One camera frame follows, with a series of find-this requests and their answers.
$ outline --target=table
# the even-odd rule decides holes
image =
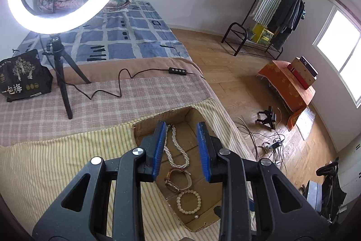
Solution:
[[[287,68],[289,64],[285,61],[271,61],[258,74],[268,79],[291,110],[292,114],[287,122],[287,128],[290,131],[295,126],[299,115],[315,96],[315,90],[312,86],[304,89]]]

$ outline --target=blue plaid bedsheet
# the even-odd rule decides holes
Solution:
[[[137,1],[128,12],[99,13],[82,26],[60,34],[65,50],[77,64],[110,59],[150,57],[182,57],[191,60],[161,16],[149,2]],[[45,46],[49,36],[42,35]],[[39,35],[30,32],[14,56],[32,49],[40,61],[49,66],[39,42]]]

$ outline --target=black plastic package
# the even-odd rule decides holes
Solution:
[[[0,93],[8,102],[51,92],[53,76],[40,64],[37,50],[0,62]]]

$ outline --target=wooden floor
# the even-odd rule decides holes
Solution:
[[[284,141],[284,158],[286,169],[283,172],[290,181],[299,188],[308,180],[323,182],[315,171],[336,158],[336,151],[326,128],[316,111],[315,122],[311,134],[306,141],[297,127],[290,132],[286,128],[288,112],[279,97],[259,77],[257,72],[270,60],[257,56],[239,54],[231,55],[232,49],[221,44],[221,37],[187,30],[173,29],[174,34],[187,48],[192,60],[201,68],[205,79],[220,99],[228,114],[242,117],[252,132],[265,136],[275,134],[269,128],[255,124],[257,112],[268,109],[271,105],[277,113],[277,121],[282,113],[282,121],[278,132],[286,136]],[[237,126],[241,123],[234,119]],[[255,155],[255,148],[246,131],[239,129],[249,148]],[[270,142],[269,138],[255,134],[256,143]]]

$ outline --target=blue gripper pad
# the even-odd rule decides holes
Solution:
[[[198,123],[197,125],[197,140],[203,175],[205,176],[206,181],[209,182],[211,180],[210,159],[201,123]]]
[[[155,181],[157,176],[159,175],[160,170],[160,164],[162,162],[162,155],[164,151],[164,143],[165,143],[165,134],[167,132],[167,124],[165,122],[162,122],[161,129],[159,132],[159,136],[156,139],[157,140],[157,146],[156,150],[154,152],[153,156],[153,169],[152,169],[152,178]]]

